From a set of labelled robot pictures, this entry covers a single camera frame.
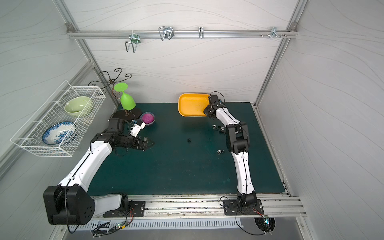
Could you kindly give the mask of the aluminium crossbar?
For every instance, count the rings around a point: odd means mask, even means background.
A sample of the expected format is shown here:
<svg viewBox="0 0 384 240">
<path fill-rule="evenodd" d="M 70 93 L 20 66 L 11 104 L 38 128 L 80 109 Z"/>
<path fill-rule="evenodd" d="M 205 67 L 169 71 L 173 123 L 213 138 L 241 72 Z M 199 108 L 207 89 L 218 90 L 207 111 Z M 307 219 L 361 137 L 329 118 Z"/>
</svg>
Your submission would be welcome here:
<svg viewBox="0 0 384 240">
<path fill-rule="evenodd" d="M 269 39 L 262 38 L 260 34 L 265 34 L 270 30 L 205 30 L 203 39 Z M 286 38 L 296 38 L 299 33 L 297 31 L 278 30 L 279 33 L 284 33 Z M 71 39 L 125 39 L 134 32 L 141 37 L 141 40 L 160 39 L 158 31 L 77 31 L 67 33 Z M 198 30 L 177 31 L 174 30 L 175 36 L 173 39 L 199 39 Z"/>
</svg>

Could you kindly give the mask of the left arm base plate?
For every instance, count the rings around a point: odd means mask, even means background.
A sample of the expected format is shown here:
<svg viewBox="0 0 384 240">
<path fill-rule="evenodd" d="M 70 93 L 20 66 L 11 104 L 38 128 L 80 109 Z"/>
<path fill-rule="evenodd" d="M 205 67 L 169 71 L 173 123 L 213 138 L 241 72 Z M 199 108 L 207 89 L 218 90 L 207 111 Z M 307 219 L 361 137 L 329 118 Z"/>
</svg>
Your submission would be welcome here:
<svg viewBox="0 0 384 240">
<path fill-rule="evenodd" d="M 128 201 L 116 209 L 105 212 L 104 218 L 140 218 L 144 216 L 146 202 L 145 201 Z"/>
</svg>

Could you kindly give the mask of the metal hook middle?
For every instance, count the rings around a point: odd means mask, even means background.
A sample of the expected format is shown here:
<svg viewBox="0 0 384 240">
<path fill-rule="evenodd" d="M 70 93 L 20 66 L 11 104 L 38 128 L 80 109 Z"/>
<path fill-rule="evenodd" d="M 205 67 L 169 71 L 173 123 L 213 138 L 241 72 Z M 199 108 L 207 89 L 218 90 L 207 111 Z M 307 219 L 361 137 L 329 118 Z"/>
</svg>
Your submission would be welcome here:
<svg viewBox="0 0 384 240">
<path fill-rule="evenodd" d="M 165 39 L 172 39 L 175 36 L 174 29 L 172 27 L 159 27 L 158 29 L 161 41 L 163 42 Z"/>
</svg>

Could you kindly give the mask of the blue white patterned bowl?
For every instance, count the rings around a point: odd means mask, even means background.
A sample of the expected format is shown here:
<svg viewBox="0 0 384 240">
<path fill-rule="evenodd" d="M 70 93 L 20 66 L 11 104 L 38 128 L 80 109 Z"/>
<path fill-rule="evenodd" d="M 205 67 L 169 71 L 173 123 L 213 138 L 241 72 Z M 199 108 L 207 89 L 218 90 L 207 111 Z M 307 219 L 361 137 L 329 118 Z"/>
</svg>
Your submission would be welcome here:
<svg viewBox="0 0 384 240">
<path fill-rule="evenodd" d="M 60 122 L 47 129 L 42 136 L 47 145 L 69 144 L 76 137 L 77 127 L 73 122 Z"/>
</svg>

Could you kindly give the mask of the metal hook right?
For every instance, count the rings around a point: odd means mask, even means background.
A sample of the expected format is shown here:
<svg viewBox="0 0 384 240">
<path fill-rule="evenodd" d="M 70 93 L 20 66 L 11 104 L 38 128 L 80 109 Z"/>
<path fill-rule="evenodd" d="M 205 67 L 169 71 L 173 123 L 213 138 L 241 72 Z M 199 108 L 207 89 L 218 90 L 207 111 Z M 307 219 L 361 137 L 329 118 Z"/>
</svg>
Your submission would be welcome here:
<svg viewBox="0 0 384 240">
<path fill-rule="evenodd" d="M 269 39 L 282 39 L 285 38 L 287 35 L 284 33 L 279 33 L 276 27 L 273 27 L 269 32 L 265 34 L 260 34 L 262 38 L 269 38 Z"/>
</svg>

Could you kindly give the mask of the metal bracket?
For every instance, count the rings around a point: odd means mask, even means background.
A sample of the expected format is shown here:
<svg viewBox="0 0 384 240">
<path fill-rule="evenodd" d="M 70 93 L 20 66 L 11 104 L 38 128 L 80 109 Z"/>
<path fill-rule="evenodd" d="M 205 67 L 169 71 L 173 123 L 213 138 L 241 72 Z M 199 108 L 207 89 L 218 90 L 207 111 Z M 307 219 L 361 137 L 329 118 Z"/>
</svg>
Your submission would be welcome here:
<svg viewBox="0 0 384 240">
<path fill-rule="evenodd" d="M 198 28 L 198 37 L 199 37 L 199 39 L 204 38 L 204 28 L 203 27 Z"/>
</svg>

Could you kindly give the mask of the black metal cup stand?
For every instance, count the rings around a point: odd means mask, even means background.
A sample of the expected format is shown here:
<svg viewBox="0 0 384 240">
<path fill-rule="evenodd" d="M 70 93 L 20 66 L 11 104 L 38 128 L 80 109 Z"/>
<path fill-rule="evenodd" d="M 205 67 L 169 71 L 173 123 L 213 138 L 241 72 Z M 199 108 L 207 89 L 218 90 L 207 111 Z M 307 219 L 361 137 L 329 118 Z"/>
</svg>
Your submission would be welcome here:
<svg viewBox="0 0 384 240">
<path fill-rule="evenodd" d="M 110 89 L 110 92 L 112 94 L 112 97 L 116 100 L 121 100 L 121 97 L 123 96 L 122 91 L 116 91 L 115 86 L 120 83 L 125 83 L 126 80 L 129 80 L 133 75 L 132 74 L 125 74 L 124 78 L 122 80 L 118 80 L 121 73 L 123 72 L 122 68 L 116 68 L 113 71 L 115 74 L 118 74 L 114 79 L 110 76 L 110 73 L 108 71 L 102 71 L 98 73 L 98 76 L 100 78 L 105 78 L 105 74 L 107 75 L 105 84 L 106 86 L 100 87 L 101 91 L 103 93 L 107 93 L 107 90 Z M 142 110 L 134 107 L 132 110 L 125 110 L 124 108 L 116 110 L 111 116 L 110 119 L 122 119 L 125 122 L 131 122 L 135 121 L 140 118 L 142 115 Z"/>
</svg>

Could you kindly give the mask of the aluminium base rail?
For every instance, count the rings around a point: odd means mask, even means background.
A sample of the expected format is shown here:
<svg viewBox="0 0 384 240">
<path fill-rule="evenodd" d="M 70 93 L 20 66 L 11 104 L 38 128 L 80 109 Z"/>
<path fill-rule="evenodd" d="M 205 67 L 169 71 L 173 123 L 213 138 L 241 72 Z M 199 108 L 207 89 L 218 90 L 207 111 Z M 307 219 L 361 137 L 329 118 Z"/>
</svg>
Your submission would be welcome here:
<svg viewBox="0 0 384 240">
<path fill-rule="evenodd" d="M 283 194 L 260 194 L 255 207 L 269 217 L 306 217 L 299 197 Z M 236 195 L 131 195 L 129 201 L 144 201 L 144 219 L 228 218 L 226 212 L 237 212 Z"/>
</svg>

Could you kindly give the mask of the metal hook left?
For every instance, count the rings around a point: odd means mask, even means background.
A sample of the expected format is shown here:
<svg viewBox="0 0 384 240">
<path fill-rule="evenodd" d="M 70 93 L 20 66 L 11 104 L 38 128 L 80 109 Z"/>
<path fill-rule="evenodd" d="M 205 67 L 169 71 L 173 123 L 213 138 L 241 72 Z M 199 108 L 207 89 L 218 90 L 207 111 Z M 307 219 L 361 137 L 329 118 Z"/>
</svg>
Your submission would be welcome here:
<svg viewBox="0 0 384 240">
<path fill-rule="evenodd" d="M 134 32 L 129 35 L 128 41 L 125 42 L 126 52 L 131 49 L 133 53 L 137 51 L 138 45 L 141 43 L 141 37 Z"/>
</svg>

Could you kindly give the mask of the purple ball in bowl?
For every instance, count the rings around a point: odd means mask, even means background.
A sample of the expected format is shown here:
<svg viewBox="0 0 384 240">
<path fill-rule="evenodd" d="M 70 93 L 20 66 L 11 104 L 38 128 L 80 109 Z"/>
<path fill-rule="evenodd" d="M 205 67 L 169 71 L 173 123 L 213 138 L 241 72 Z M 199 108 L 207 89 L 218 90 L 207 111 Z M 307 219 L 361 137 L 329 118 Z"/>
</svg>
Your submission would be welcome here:
<svg viewBox="0 0 384 240">
<path fill-rule="evenodd" d="M 140 116 L 140 120 L 146 125 L 152 125 L 155 122 L 155 115 L 151 112 L 145 112 Z"/>
</svg>

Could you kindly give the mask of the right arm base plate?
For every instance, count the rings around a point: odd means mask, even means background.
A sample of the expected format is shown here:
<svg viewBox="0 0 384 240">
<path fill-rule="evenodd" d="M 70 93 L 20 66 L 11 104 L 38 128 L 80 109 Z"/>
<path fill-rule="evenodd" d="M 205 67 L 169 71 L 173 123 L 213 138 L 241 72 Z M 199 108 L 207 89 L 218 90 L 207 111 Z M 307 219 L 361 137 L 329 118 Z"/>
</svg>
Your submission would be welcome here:
<svg viewBox="0 0 384 240">
<path fill-rule="evenodd" d="M 264 207 L 260 199 L 250 206 L 240 206 L 236 200 L 225 199 L 221 202 L 225 216 L 259 216 L 264 215 Z"/>
</svg>

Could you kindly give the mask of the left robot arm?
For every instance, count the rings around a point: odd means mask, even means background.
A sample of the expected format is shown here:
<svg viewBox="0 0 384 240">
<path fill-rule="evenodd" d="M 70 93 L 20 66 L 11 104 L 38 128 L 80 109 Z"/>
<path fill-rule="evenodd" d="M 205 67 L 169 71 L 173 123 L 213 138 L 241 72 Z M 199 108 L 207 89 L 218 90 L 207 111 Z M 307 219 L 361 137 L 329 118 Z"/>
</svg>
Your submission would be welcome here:
<svg viewBox="0 0 384 240">
<path fill-rule="evenodd" d="M 90 147 L 71 172 L 43 193 L 48 222 L 51 225 L 85 225 L 94 216 L 110 211 L 129 211 L 126 194 L 109 194 L 93 198 L 90 184 L 105 159 L 115 148 L 145 151 L 154 142 L 147 137 L 123 135 L 117 132 L 96 134 Z"/>
</svg>

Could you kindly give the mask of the yellow plastic storage box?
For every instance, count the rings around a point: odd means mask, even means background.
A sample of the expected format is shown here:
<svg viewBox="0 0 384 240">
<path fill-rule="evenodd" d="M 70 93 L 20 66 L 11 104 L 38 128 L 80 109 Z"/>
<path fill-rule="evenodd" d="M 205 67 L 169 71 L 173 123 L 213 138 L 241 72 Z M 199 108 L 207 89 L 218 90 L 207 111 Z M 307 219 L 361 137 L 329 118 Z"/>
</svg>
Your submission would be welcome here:
<svg viewBox="0 0 384 240">
<path fill-rule="evenodd" d="M 179 97 L 178 110 L 183 117 L 206 117 L 204 109 L 209 105 L 208 94 L 182 94 Z"/>
</svg>

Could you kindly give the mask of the green plastic goblet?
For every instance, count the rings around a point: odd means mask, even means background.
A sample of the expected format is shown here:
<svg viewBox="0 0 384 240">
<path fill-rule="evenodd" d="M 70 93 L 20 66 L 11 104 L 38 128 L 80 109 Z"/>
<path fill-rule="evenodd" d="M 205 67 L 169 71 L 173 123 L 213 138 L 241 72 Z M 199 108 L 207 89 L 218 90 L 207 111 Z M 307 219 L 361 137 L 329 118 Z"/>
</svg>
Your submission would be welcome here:
<svg viewBox="0 0 384 240">
<path fill-rule="evenodd" d="M 114 86 L 114 90 L 122 94 L 120 102 L 123 109 L 130 111 L 136 107 L 136 103 L 133 97 L 125 92 L 127 89 L 128 85 L 126 83 L 118 83 Z"/>
</svg>

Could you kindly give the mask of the light green bowl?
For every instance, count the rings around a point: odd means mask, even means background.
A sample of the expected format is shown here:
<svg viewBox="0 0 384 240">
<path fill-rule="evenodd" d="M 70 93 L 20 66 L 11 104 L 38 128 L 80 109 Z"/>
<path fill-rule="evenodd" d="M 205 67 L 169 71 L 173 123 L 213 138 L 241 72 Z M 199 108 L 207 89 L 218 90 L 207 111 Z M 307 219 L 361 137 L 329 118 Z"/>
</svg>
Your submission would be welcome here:
<svg viewBox="0 0 384 240">
<path fill-rule="evenodd" d="M 93 102 L 86 96 L 77 97 L 67 102 L 64 110 L 72 117 L 85 117 L 93 110 Z"/>
</svg>

